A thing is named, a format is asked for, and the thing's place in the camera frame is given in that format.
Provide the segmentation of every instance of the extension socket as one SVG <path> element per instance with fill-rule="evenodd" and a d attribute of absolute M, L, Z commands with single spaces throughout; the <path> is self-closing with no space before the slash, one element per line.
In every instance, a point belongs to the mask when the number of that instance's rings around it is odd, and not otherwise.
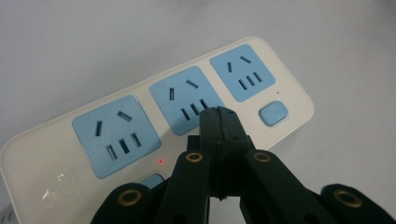
<path fill-rule="evenodd" d="M 314 112 L 270 47 L 245 38 L 10 140 L 0 162 L 18 220 L 89 223 L 116 187 L 168 178 L 199 112 L 217 105 L 238 114 L 260 149 Z"/>

